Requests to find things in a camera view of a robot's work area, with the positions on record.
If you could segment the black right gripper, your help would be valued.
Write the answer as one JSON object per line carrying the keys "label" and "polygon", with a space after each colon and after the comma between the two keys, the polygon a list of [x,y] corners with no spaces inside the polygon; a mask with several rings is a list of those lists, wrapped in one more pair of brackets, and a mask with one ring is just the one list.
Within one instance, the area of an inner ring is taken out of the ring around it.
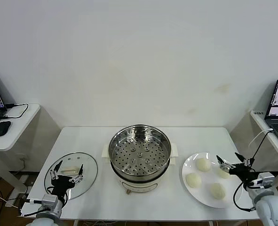
{"label": "black right gripper", "polygon": [[251,181],[258,178],[259,172],[255,172],[253,169],[251,169],[250,166],[253,165],[254,159],[246,159],[244,156],[240,155],[239,153],[235,153],[237,158],[243,163],[243,164],[230,164],[224,159],[222,159],[220,156],[216,155],[216,158],[218,160],[219,168],[229,173],[230,175],[236,175],[243,183],[243,186],[247,186],[251,183]]}

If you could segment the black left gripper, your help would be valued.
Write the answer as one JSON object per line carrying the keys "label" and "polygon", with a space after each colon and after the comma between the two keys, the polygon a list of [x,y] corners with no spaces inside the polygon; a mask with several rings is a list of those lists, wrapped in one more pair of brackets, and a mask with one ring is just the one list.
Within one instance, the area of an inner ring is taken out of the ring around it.
{"label": "black left gripper", "polygon": [[62,162],[62,160],[59,161],[59,163],[49,171],[51,176],[51,185],[53,186],[51,194],[53,195],[65,195],[68,189],[74,188],[75,183],[79,183],[83,179],[83,164],[79,169],[78,175],[73,178],[63,175],[58,176],[57,173],[61,167]]}

